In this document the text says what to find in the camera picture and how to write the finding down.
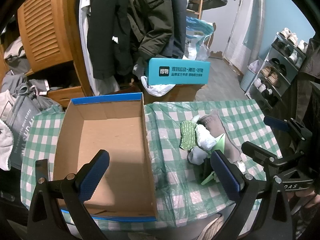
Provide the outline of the person right hand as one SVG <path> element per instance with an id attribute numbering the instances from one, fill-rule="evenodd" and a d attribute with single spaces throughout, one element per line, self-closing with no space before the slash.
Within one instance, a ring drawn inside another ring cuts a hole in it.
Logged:
<path id="1" fill-rule="evenodd" d="M 295 214 L 301 207 L 309 209 L 319 204 L 319 194 L 313 186 L 299 191 L 286 191 L 287 200 L 290 203 L 291 214 Z"/>

